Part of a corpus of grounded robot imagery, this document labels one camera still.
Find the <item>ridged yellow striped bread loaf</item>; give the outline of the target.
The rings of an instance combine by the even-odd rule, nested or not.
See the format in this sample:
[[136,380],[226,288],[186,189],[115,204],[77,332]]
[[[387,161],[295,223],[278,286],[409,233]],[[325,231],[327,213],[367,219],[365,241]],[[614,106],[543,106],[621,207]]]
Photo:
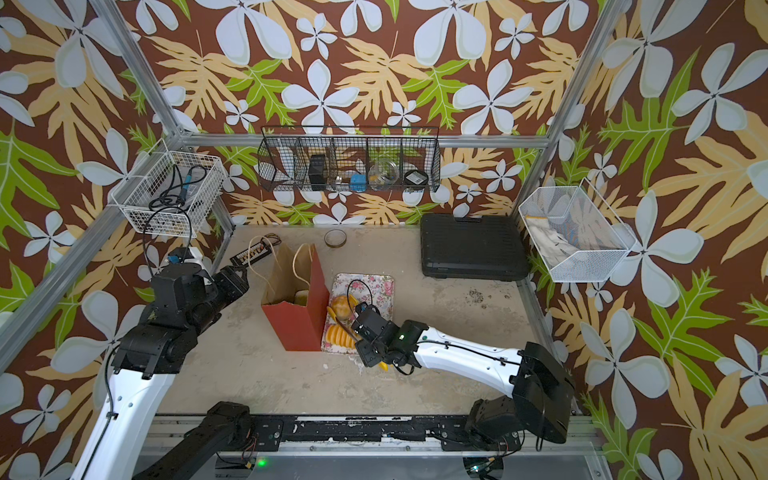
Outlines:
[[348,334],[342,326],[337,324],[331,325],[328,328],[325,340],[333,346],[345,349],[353,349],[356,343],[356,339]]

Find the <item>round golden bread roll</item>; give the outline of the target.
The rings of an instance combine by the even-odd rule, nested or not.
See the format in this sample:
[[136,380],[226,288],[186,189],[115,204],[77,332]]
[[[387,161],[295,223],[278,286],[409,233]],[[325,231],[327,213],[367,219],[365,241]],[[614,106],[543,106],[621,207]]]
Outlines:
[[344,294],[333,297],[330,303],[330,309],[333,312],[333,318],[337,322],[350,319],[355,312],[355,307],[358,304],[358,300],[352,295]]

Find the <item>red brown paper bag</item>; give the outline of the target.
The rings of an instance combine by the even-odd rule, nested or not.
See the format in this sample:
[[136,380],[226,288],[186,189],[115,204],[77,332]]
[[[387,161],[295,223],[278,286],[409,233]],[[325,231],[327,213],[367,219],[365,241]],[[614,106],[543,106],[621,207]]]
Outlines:
[[[306,306],[294,303],[299,290],[309,291]],[[315,245],[304,243],[296,250],[281,245],[275,254],[261,307],[286,351],[321,350],[329,298]]]

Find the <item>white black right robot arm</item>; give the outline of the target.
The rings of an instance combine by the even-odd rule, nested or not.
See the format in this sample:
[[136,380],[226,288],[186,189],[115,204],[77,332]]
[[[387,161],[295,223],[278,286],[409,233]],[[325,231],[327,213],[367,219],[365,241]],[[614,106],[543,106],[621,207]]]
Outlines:
[[352,329],[363,363],[380,363],[408,374],[418,368],[440,370],[477,381],[501,393],[477,400],[464,423],[464,444],[477,449],[517,449],[518,434],[531,433],[537,444],[567,441],[574,382],[542,345],[502,349],[452,337],[425,323],[397,325],[365,302],[355,307]]

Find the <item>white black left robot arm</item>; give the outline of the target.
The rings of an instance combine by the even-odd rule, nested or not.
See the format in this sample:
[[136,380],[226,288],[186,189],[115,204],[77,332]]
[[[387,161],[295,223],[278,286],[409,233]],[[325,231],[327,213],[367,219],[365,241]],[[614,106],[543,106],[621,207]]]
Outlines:
[[198,338],[249,289],[240,266],[209,275],[197,263],[171,263],[151,280],[155,299],[108,357],[107,400],[74,479],[129,479],[165,394]]

